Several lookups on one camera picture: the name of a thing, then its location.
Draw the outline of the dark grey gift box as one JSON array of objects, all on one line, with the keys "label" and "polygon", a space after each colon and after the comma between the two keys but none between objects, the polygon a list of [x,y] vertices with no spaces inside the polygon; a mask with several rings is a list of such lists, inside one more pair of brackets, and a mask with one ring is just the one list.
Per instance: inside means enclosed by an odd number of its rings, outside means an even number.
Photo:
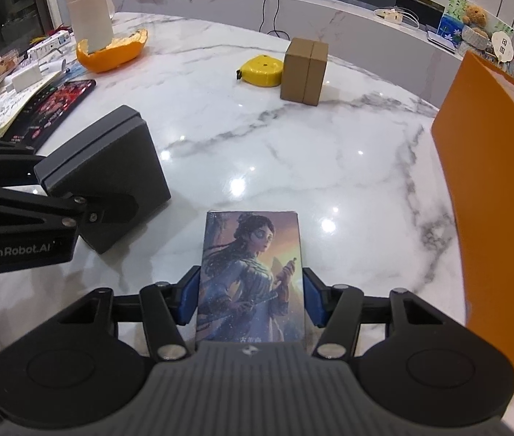
[{"label": "dark grey gift box", "polygon": [[98,254],[146,222],[170,200],[170,188],[146,121],[120,105],[34,167],[52,198],[82,198],[79,234]]}]

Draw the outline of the illustrated card box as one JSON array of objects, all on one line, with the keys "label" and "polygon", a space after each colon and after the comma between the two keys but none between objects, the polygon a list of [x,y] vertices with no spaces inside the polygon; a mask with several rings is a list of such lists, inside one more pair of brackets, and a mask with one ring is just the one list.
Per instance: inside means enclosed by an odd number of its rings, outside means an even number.
[{"label": "illustrated card box", "polygon": [[206,216],[196,340],[301,342],[305,304],[294,211],[210,211]]}]

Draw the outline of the smartphone with lit screen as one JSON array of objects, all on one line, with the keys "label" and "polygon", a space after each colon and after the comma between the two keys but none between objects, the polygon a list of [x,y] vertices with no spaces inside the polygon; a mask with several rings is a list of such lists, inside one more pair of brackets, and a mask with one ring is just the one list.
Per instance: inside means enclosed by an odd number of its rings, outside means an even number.
[{"label": "smartphone with lit screen", "polygon": [[96,85],[88,79],[48,86],[26,103],[0,140],[39,150]]}]

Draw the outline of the orange peel bowl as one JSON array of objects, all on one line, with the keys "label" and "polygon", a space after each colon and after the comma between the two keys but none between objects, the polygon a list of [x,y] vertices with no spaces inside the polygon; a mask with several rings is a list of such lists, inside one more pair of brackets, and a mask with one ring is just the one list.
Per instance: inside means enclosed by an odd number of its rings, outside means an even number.
[{"label": "orange peel bowl", "polygon": [[109,72],[136,59],[148,36],[146,29],[138,29],[131,36],[113,39],[108,46],[95,52],[89,52],[88,40],[81,40],[76,44],[76,58],[88,71],[98,74]]}]

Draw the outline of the yellow tape measure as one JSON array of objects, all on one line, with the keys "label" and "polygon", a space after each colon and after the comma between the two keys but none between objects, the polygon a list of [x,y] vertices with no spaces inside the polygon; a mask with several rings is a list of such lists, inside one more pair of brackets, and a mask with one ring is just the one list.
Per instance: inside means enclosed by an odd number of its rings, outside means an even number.
[{"label": "yellow tape measure", "polygon": [[249,59],[236,71],[237,80],[260,88],[278,87],[282,76],[283,61],[266,54]]}]

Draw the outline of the orange storage box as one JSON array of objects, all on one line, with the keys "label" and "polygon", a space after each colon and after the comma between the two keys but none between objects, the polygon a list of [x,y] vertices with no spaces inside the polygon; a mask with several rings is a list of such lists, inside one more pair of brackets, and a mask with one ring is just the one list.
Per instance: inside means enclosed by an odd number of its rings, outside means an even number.
[{"label": "orange storage box", "polygon": [[467,53],[431,135],[459,236],[468,328],[514,366],[514,78]]}]

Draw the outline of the brown cardboard box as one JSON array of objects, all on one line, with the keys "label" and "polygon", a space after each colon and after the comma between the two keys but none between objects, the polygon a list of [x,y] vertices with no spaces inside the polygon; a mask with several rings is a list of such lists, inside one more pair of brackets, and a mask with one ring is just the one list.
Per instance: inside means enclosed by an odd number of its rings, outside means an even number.
[{"label": "brown cardboard box", "polygon": [[317,106],[324,82],[329,45],[296,37],[283,60],[281,99]]}]

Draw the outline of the white power strip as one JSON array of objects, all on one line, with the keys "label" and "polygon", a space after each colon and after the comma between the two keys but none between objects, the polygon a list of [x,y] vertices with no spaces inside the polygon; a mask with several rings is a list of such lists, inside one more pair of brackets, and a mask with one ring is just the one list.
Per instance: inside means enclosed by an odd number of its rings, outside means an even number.
[{"label": "white power strip", "polygon": [[374,14],[385,21],[400,24],[404,19],[404,14],[394,8],[379,8],[374,11]]}]

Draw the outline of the white round fan sign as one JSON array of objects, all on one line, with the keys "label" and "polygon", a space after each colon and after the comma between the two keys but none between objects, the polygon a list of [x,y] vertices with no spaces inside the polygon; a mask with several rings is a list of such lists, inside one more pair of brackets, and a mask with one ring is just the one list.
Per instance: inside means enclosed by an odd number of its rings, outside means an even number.
[{"label": "white round fan sign", "polygon": [[493,53],[499,63],[510,62],[514,57],[514,48],[511,37],[504,32],[495,32],[491,36]]}]

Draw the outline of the small teddy bear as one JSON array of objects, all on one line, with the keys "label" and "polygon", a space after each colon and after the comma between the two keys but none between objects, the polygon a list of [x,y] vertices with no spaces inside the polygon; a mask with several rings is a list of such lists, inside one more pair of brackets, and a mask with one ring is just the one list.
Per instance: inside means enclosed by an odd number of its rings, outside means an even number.
[{"label": "small teddy bear", "polygon": [[488,24],[488,13],[477,4],[468,3],[464,7],[462,22],[468,26],[484,28]]}]

